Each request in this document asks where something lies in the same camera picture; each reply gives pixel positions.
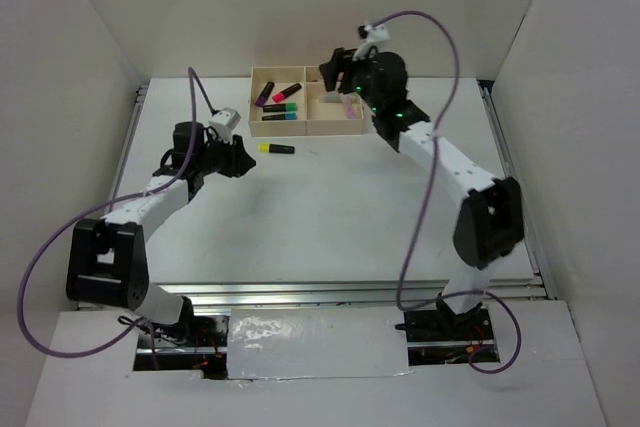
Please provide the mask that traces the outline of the pastel green translucent highlighter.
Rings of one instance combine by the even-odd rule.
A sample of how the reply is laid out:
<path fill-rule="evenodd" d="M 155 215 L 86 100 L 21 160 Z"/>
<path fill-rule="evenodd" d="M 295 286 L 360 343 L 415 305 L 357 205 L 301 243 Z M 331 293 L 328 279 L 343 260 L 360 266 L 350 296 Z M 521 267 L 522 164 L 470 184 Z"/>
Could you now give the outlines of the pastel green translucent highlighter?
<path fill-rule="evenodd" d="M 326 92 L 318 98 L 321 103 L 341 103 L 341 95 L 337 92 Z"/>

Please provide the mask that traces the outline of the pastel purple translucent highlighter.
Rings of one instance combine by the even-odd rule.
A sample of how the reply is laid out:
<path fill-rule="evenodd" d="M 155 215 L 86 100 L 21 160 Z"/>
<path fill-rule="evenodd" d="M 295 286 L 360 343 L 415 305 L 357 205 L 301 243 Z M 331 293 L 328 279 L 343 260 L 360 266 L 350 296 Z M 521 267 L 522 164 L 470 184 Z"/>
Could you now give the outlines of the pastel purple translucent highlighter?
<path fill-rule="evenodd" d="M 356 120 L 359 118 L 357 109 L 354 107 L 354 103 L 351 97 L 343 97 L 342 104 L 345 110 L 345 115 L 349 120 Z"/>

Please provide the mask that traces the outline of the black pink-capped highlighter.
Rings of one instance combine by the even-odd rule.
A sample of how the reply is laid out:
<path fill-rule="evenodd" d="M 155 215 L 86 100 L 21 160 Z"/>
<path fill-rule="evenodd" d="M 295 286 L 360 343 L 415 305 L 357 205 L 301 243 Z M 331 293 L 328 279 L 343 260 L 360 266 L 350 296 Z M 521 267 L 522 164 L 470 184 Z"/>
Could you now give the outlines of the black pink-capped highlighter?
<path fill-rule="evenodd" d="M 294 83 L 280 92 L 274 94 L 271 99 L 274 103 L 282 103 L 292 95 L 296 94 L 298 91 L 302 89 L 302 85 L 300 83 Z"/>

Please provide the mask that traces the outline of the black green-capped highlighter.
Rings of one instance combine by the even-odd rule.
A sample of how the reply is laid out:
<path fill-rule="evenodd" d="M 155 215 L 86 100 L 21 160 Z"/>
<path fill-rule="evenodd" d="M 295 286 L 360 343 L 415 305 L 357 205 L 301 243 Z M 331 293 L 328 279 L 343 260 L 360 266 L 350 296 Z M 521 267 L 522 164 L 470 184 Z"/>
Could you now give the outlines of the black green-capped highlighter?
<path fill-rule="evenodd" d="M 264 105 L 262 107 L 262 110 L 264 113 L 296 112 L 297 104 L 296 103 L 269 104 L 269 105 Z"/>

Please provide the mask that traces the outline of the black blue-capped highlighter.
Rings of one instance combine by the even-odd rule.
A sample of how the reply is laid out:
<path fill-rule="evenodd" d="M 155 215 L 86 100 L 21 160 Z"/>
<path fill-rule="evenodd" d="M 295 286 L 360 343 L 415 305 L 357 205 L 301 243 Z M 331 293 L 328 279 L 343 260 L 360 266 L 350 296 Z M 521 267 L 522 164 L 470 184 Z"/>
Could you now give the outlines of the black blue-capped highlighter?
<path fill-rule="evenodd" d="M 267 122 L 267 121 L 292 121 L 292 120 L 297 120 L 297 114 L 296 113 L 277 113 L 277 114 L 271 114 L 271 115 L 262 116 L 261 120 L 263 122 Z"/>

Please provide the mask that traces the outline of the black purple-capped highlighter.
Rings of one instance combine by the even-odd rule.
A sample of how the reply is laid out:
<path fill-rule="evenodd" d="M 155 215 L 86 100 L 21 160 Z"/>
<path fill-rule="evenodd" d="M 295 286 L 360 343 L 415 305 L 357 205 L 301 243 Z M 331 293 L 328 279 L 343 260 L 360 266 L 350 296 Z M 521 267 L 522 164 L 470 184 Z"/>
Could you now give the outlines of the black purple-capped highlighter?
<path fill-rule="evenodd" d="M 256 98 L 255 101 L 255 105 L 257 107 L 263 107 L 266 102 L 269 100 L 271 93 L 273 91 L 275 87 L 275 84 L 272 81 L 268 81 L 264 87 L 262 88 L 262 90 L 260 91 L 259 95 Z"/>

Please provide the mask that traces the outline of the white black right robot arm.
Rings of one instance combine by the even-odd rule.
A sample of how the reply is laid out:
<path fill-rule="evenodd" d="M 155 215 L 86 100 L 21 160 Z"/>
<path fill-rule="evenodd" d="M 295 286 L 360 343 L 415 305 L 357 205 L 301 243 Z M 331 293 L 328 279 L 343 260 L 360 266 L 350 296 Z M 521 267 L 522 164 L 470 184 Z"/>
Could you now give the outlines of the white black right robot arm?
<path fill-rule="evenodd" d="M 435 304 L 436 326 L 448 339 L 471 326 L 497 265 L 524 239 L 521 187 L 476 165 L 437 132 L 435 121 L 408 97 L 403 59 L 372 47 L 359 58 L 337 48 L 319 67 L 329 91 L 356 94 L 370 108 L 376 133 L 423 167 L 432 190 L 441 183 L 458 208 L 452 234 L 461 261 Z"/>

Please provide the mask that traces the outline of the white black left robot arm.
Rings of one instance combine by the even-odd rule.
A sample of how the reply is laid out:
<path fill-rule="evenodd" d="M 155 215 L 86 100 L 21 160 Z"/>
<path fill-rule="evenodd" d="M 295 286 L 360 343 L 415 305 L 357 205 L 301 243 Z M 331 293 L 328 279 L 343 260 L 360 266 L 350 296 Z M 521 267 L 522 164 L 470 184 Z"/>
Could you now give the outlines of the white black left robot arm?
<path fill-rule="evenodd" d="M 146 244 L 174 213 L 187 206 L 211 174 L 239 178 L 255 167 L 234 129 L 236 112 L 224 109 L 207 125 L 181 122 L 142 197 L 99 219 L 79 220 L 72 232 L 66 279 L 69 299 L 118 307 L 150 321 L 176 346 L 196 337 L 192 302 L 149 277 Z"/>

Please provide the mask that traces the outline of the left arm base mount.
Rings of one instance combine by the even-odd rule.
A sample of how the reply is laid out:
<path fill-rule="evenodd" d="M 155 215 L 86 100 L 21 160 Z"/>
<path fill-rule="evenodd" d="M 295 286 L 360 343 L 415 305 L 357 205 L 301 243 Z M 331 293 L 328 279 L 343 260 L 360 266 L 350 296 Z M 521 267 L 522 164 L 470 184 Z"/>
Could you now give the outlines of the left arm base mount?
<path fill-rule="evenodd" d="M 141 323 L 138 327 L 139 348 L 150 348 L 154 343 L 159 348 L 213 348 L 222 351 L 227 347 L 230 317 L 227 315 L 195 316 L 187 327 L 154 325 L 154 340 L 151 327 Z"/>

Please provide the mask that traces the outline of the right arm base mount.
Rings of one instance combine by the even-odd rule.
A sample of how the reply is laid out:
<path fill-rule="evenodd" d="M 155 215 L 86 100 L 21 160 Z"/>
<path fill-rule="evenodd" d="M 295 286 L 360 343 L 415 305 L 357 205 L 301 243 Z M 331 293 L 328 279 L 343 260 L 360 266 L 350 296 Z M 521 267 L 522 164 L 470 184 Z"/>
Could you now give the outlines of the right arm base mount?
<path fill-rule="evenodd" d="M 394 328 L 404 332 L 409 343 L 480 342 L 494 339 L 488 309 L 482 303 L 464 314 L 454 314 L 445 304 L 431 310 L 405 312 Z"/>

